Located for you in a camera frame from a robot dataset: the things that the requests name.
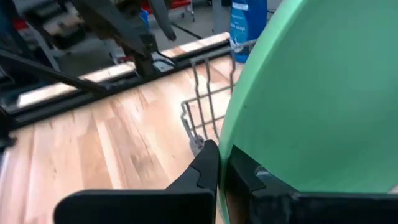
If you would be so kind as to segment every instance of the red object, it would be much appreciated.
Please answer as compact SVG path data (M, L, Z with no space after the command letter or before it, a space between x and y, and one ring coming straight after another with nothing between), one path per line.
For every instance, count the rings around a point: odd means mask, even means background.
M190 5L190 4L191 4L191 0L176 0L176 1L173 1L172 6L170 7L170 9L175 9L175 8L178 8L178 7L184 7L184 6L187 6L187 5ZM149 14L152 14L152 9L150 8L148 2L143 3L141 8L143 10L147 11Z
M14 19L12 25L14 25L15 30L24 30L28 28L25 20L23 19Z

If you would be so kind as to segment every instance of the bottle label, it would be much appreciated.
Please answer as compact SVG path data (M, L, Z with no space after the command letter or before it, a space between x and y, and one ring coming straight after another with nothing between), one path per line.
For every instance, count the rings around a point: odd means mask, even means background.
M232 8L247 11L249 9L249 5L232 2Z
M244 4L237 4L238 7L245 8ZM235 52L245 51L243 47L237 47L248 40L248 22L244 11L232 8L231 11L231 46L235 47Z

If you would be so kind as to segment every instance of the dish soap bottle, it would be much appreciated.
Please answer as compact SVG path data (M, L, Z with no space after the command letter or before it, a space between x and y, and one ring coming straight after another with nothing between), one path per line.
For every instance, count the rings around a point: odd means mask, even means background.
M267 0L232 0L230 42L236 47L259 38L267 24ZM249 47L235 49L236 61L245 63Z

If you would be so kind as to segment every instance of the metal stand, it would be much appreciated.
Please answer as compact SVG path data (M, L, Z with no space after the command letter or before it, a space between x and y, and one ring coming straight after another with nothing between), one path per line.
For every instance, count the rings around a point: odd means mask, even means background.
M53 82L62 82L67 85L74 86L77 89L66 94L58 95L32 105L25 106L23 108L7 108L9 115L7 117L13 120L8 131L19 129L23 126L27 126L51 116L64 113L79 106L87 105L88 103L92 103L130 88L151 82L158 78L179 72L191 66L190 59L203 54L208 54L210 52L217 52L217 50L226 48L228 46L229 40L225 40L223 42L213 44L187 54L170 58L173 62L171 65L173 66L170 66L169 68L164 67L163 71L158 70L155 74L146 77L139 77L137 76L136 71L132 71L98 83L89 80L80 80L78 78L68 77L62 72L51 70L35 62L18 58L15 55L10 55L7 52L0 52L0 63L8 63L14 66L19 66L19 68L24 68L25 70L35 73L35 75L40 78L45 78ZM218 54L214 54L212 58L217 58L226 54L227 52L219 52ZM169 64L167 63L168 60L162 59L154 60L152 63L156 62Z

